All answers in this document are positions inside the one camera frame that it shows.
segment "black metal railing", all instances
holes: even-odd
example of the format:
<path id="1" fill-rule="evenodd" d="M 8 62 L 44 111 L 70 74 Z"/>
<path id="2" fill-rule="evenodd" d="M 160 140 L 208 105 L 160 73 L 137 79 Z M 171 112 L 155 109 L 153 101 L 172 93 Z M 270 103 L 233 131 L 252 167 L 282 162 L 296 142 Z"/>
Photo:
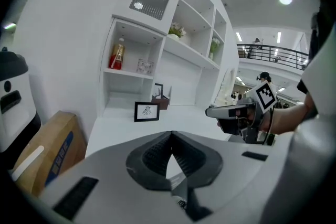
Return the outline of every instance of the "black metal railing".
<path id="1" fill-rule="evenodd" d="M 305 70 L 308 63 L 308 54 L 296 50 L 259 44 L 239 44 L 237 48 L 240 58 L 276 62 L 301 70 Z"/>

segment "person's arm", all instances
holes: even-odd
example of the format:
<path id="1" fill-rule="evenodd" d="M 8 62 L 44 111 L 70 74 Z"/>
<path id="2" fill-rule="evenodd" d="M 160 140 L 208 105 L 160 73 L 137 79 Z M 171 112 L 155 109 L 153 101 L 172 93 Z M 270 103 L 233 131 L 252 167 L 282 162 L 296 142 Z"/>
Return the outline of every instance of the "person's arm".
<path id="1" fill-rule="evenodd" d="M 273 121 L 270 133 L 282 134 L 294 131 L 302 122 L 304 116 L 313 108 L 313 100 L 307 93 L 304 104 L 296 105 L 288 109 L 274 109 Z M 264 121 L 260 126 L 260 130 L 267 132 L 270 124 L 270 113 L 265 114 Z"/>

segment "blue label on box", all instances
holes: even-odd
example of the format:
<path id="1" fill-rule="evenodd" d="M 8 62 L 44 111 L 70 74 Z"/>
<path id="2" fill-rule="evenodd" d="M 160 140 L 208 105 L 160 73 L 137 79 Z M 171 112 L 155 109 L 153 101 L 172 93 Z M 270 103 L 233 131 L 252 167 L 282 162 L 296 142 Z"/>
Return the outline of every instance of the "blue label on box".
<path id="1" fill-rule="evenodd" d="M 47 186 L 51 181 L 53 181 L 58 176 L 59 170 L 62 166 L 63 160 L 65 158 L 65 155 L 67 154 L 67 151 L 69 149 L 69 146 L 73 138 L 74 138 L 74 134 L 70 132 L 67 138 L 65 138 L 62 146 L 59 148 L 59 151 L 54 159 L 54 162 L 52 163 L 51 169 L 47 176 L 47 180 L 44 184 L 45 186 Z"/>

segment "white vase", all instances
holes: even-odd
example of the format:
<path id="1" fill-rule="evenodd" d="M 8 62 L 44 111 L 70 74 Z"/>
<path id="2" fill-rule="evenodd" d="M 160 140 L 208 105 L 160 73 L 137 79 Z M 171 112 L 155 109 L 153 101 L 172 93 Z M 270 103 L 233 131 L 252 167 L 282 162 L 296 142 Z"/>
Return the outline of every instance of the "white vase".
<path id="1" fill-rule="evenodd" d="M 169 34 L 169 36 L 175 38 L 176 40 L 179 40 L 179 39 L 180 39 L 176 34 Z"/>

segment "framed drawing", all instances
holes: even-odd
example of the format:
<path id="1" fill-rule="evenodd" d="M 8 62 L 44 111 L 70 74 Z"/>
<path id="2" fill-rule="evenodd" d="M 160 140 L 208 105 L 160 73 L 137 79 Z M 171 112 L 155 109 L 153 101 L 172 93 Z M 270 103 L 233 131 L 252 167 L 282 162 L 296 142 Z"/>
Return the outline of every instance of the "framed drawing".
<path id="1" fill-rule="evenodd" d="M 160 104 L 150 102 L 135 102 L 134 121 L 158 121 Z"/>
<path id="2" fill-rule="evenodd" d="M 154 99 L 162 99 L 163 98 L 163 84 L 156 83 L 153 89 L 153 96 Z"/>

